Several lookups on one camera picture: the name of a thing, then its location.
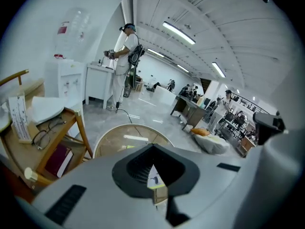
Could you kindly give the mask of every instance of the cap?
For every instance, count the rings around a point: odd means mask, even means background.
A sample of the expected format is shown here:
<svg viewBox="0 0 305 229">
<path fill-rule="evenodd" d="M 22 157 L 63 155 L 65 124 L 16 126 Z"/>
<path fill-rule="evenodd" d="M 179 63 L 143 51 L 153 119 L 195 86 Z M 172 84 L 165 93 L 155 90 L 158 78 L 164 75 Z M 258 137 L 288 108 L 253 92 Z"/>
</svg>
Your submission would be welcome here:
<svg viewBox="0 0 305 229">
<path fill-rule="evenodd" d="M 119 30 L 120 31 L 125 31 L 126 28 L 132 28 L 135 31 L 135 26 L 132 23 L 127 23 L 124 26 L 120 27 Z"/>
</svg>

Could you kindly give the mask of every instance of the eyeglasses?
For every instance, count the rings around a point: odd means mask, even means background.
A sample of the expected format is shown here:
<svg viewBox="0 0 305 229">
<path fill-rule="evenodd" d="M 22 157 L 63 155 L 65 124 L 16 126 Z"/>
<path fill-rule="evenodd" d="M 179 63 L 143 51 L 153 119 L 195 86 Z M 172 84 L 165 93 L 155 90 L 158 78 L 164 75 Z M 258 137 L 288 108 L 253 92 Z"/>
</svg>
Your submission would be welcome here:
<svg viewBox="0 0 305 229">
<path fill-rule="evenodd" d="M 49 144 L 51 139 L 48 133 L 52 131 L 54 127 L 63 125 L 65 123 L 66 121 L 64 121 L 60 116 L 55 117 L 49 122 L 46 130 L 41 130 L 36 134 L 36 136 L 33 138 L 32 145 L 35 145 L 39 150 L 44 149 Z"/>
</svg>

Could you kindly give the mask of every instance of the floor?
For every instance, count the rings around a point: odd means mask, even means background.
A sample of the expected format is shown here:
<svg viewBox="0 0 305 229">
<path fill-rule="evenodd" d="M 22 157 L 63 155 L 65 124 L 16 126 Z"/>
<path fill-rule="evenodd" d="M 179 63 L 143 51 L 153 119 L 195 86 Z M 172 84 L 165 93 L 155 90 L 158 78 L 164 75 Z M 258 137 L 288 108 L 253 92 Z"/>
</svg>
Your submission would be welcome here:
<svg viewBox="0 0 305 229">
<path fill-rule="evenodd" d="M 186 149 L 193 152 L 204 152 L 190 135 L 191 126 L 182 130 L 185 120 L 178 117 L 174 112 L 170 115 L 176 100 L 170 105 L 162 104 L 159 99 L 153 96 L 153 92 L 145 88 L 142 92 L 132 91 L 128 98 L 123 98 L 122 106 L 128 112 L 133 123 L 149 126 L 164 136 L 166 136 L 175 147 Z M 124 111 L 107 110 L 102 108 L 103 100 L 90 100 L 88 105 L 83 105 L 85 130 L 89 144 L 94 150 L 99 138 L 107 133 L 108 130 L 130 123 L 128 115 Z M 201 121 L 197 128 L 207 127 L 207 124 Z M 240 157 L 231 147 L 223 156 Z"/>
</svg>

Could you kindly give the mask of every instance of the label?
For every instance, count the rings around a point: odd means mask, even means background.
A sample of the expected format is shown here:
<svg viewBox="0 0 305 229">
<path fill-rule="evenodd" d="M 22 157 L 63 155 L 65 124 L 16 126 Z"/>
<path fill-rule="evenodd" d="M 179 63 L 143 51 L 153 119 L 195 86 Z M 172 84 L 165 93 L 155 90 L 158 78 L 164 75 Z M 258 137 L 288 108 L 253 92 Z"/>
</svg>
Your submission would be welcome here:
<svg viewBox="0 0 305 229">
<path fill-rule="evenodd" d="M 69 21 L 65 21 L 63 23 L 61 23 L 61 27 L 59 27 L 57 34 L 64 34 L 67 31 L 67 27 L 68 27 Z"/>
</svg>

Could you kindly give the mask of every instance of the orange object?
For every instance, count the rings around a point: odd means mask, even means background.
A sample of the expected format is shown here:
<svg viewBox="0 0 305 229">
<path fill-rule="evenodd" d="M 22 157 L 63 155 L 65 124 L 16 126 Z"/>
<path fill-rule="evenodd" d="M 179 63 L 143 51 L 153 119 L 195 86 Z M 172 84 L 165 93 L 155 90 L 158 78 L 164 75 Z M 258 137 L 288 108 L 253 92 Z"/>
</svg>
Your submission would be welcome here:
<svg viewBox="0 0 305 229">
<path fill-rule="evenodd" d="M 193 129 L 191 129 L 191 132 L 193 132 L 194 134 L 201 135 L 201 136 L 206 136 L 206 135 L 210 134 L 210 132 L 204 128 L 193 128 Z"/>
</svg>

